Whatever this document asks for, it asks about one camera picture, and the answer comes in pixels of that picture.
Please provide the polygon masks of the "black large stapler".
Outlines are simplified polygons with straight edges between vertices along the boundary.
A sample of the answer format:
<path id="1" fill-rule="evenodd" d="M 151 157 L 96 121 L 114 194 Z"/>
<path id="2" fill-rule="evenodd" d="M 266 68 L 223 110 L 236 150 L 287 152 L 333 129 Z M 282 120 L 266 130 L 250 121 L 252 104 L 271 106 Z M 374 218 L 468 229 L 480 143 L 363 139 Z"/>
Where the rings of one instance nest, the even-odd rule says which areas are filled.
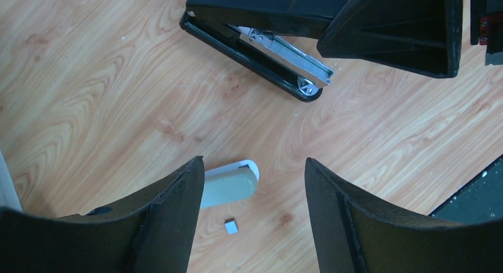
<path id="1" fill-rule="evenodd" d="M 348 0 L 187 0 L 180 27 L 303 102 L 333 70 L 287 41 L 320 39 Z"/>

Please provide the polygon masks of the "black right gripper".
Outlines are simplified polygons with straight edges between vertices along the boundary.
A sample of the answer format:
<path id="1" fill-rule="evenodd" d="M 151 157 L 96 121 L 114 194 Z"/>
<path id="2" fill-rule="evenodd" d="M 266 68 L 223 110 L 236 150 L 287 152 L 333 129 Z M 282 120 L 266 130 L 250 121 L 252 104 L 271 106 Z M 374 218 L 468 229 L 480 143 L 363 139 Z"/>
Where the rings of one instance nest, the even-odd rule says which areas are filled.
<path id="1" fill-rule="evenodd" d="M 324 58 L 362 59 L 431 78 L 460 67 L 463 0 L 348 0 L 317 42 Z M 470 44 L 502 65 L 502 0 L 470 0 Z"/>

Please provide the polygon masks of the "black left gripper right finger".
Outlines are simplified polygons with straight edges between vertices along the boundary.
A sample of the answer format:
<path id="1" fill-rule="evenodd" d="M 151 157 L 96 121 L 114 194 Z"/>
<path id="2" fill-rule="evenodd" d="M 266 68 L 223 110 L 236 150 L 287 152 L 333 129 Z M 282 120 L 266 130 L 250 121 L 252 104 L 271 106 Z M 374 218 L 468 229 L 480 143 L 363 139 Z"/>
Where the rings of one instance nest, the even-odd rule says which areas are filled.
<path id="1" fill-rule="evenodd" d="M 321 272 L 501 272 L 502 220 L 463 224 L 398 207 L 308 158 L 305 193 Z"/>

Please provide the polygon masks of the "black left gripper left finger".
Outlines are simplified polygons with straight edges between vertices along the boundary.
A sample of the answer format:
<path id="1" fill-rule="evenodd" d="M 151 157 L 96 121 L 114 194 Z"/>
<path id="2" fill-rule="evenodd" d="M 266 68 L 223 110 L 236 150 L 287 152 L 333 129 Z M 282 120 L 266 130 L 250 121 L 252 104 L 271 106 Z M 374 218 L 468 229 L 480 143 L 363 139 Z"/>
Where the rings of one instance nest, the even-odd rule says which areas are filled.
<path id="1" fill-rule="evenodd" d="M 196 156 L 85 215 L 1 208 L 2 272 L 186 272 L 204 186 Z"/>

